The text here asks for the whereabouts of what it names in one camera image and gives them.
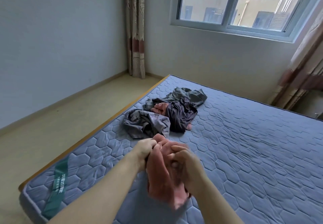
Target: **brown patterned curtain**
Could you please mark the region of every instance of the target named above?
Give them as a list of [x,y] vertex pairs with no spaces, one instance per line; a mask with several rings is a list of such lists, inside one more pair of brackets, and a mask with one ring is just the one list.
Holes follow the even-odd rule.
[[323,11],[305,35],[268,104],[291,110],[311,90],[323,90]]
[[145,78],[144,58],[144,9],[145,0],[127,0],[126,30],[128,70],[133,77]]

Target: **mattress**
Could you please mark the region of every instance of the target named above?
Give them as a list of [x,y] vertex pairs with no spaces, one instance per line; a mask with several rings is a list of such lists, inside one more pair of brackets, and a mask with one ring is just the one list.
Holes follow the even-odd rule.
[[[207,175],[246,223],[316,223],[323,220],[323,122],[169,76],[128,109],[175,87],[202,88],[192,130],[170,133],[200,158]],[[60,209],[98,182],[136,144],[122,127],[124,115],[69,152],[67,188]],[[34,223],[50,196],[55,164],[23,188],[20,204]],[[114,223],[203,223],[192,197],[172,211],[147,195],[139,173]]]

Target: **window frame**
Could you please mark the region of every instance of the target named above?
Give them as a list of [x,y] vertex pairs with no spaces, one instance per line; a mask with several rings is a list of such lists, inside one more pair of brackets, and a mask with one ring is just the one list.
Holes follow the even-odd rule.
[[228,0],[221,24],[181,20],[181,1],[171,0],[170,24],[200,30],[243,35],[282,42],[295,42],[297,36],[320,0],[298,0],[282,31],[230,25],[238,0]]

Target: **hexagonal quilting pattern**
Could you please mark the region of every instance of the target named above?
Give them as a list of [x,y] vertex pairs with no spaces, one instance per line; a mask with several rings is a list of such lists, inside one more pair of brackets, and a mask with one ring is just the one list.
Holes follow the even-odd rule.
[[[321,223],[322,121],[174,76],[130,109],[141,109],[147,98],[164,97],[177,86],[202,88],[208,99],[198,108],[192,131],[183,135],[171,133],[170,139],[187,143],[200,157],[211,181],[246,224]],[[70,154],[61,209],[99,181],[135,146],[137,141],[122,127],[123,118],[121,115],[105,125]],[[21,198],[42,211],[53,180],[54,165],[32,179]],[[167,206],[148,198],[146,182],[145,174],[139,174],[114,223],[138,223],[136,213],[140,211],[154,216],[154,223],[165,218],[175,218],[177,223],[203,222],[195,198],[174,214]]]

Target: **floor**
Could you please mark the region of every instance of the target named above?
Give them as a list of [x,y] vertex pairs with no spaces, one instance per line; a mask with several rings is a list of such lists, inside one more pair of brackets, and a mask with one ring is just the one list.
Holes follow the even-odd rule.
[[0,223],[31,223],[18,186],[157,82],[123,75],[0,136]]

